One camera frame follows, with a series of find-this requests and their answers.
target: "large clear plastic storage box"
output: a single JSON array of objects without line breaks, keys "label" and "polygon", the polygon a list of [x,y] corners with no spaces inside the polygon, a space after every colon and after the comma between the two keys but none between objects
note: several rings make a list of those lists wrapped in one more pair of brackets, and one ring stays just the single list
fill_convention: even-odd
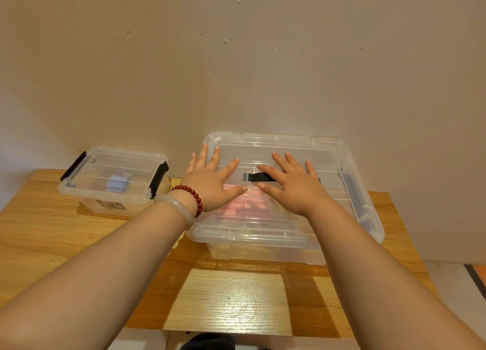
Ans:
[{"label": "large clear plastic storage box", "polygon": [[342,140],[213,133],[204,139],[204,143],[209,145],[208,160],[216,145],[220,146],[218,169],[234,158],[240,158],[225,187],[249,187],[244,195],[227,206],[202,213],[187,231],[192,240],[207,243],[214,258],[325,264],[319,242],[308,221],[287,212],[274,199],[262,193],[257,183],[248,181],[248,175],[261,172],[257,164],[278,167],[272,159],[272,151],[282,156],[289,151],[300,164],[309,159],[329,196],[356,218],[376,241],[381,243],[383,240],[380,218],[361,181],[349,148]]},{"label": "large clear plastic storage box", "polygon": [[93,212],[134,216],[169,191],[168,169],[164,154],[95,147],[64,173],[58,190]]}]

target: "right hand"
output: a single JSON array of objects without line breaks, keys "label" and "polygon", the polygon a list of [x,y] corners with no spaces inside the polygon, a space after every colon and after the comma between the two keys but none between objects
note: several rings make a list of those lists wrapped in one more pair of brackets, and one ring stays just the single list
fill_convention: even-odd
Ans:
[{"label": "right hand", "polygon": [[309,218],[322,202],[331,200],[309,160],[305,162],[306,172],[289,152],[285,152],[285,158],[272,152],[272,158],[283,172],[264,164],[259,164],[257,167],[277,181],[282,189],[264,183],[259,183],[258,187],[287,211]]}]

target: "red beaded bracelet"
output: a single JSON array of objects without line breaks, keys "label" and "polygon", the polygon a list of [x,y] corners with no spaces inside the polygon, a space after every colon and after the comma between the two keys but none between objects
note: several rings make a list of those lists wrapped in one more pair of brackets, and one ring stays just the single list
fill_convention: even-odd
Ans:
[{"label": "red beaded bracelet", "polygon": [[199,194],[196,193],[196,190],[193,190],[191,189],[189,186],[186,186],[186,185],[177,185],[177,186],[174,186],[172,190],[185,190],[186,192],[188,193],[191,193],[191,195],[196,199],[197,201],[197,213],[196,213],[196,217],[199,217],[199,215],[201,214],[201,212],[203,211],[203,203],[201,203],[201,198],[199,197]]}]

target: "left hand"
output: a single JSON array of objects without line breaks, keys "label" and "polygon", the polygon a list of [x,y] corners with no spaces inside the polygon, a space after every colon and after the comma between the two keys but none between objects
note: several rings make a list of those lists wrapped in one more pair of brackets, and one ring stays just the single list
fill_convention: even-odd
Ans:
[{"label": "left hand", "polygon": [[[227,190],[223,190],[222,188],[223,182],[238,166],[240,161],[238,158],[228,163],[222,170],[216,172],[220,157],[219,146],[214,150],[214,154],[208,164],[206,164],[207,155],[207,144],[204,144],[199,157],[196,157],[196,153],[192,153],[189,167],[181,181],[181,185],[187,185],[196,190],[196,193],[199,194],[204,212],[214,211],[215,209],[228,204],[231,200],[248,190],[248,187],[246,186],[235,186]],[[190,198],[195,201],[194,197],[186,191],[174,190],[171,194],[177,199],[179,199],[179,196],[184,199],[187,199],[185,197],[190,196]]]}]

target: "wooden table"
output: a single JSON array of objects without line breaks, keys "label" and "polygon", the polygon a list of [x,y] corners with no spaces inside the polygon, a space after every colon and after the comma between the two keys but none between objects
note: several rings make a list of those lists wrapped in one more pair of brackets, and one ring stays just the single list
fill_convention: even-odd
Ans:
[{"label": "wooden table", "polygon": [[[57,191],[62,170],[39,169],[0,212],[0,306],[120,226]],[[180,179],[173,179],[173,184]],[[370,192],[383,246],[435,294],[387,193]],[[313,337],[352,337],[325,266],[213,259],[184,236],[127,327]]]}]

